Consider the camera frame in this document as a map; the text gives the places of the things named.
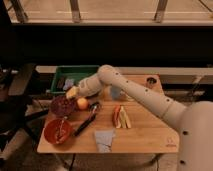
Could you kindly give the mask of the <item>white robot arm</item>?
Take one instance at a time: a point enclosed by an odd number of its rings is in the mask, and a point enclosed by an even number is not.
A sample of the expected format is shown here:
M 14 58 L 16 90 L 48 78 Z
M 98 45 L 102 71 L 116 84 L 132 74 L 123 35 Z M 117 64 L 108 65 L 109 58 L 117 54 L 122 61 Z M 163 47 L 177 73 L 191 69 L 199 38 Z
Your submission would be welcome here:
M 124 91 L 179 134 L 177 171 L 213 171 L 213 102 L 184 104 L 127 79 L 111 65 L 70 88 L 66 97 L 92 96 L 104 86 Z

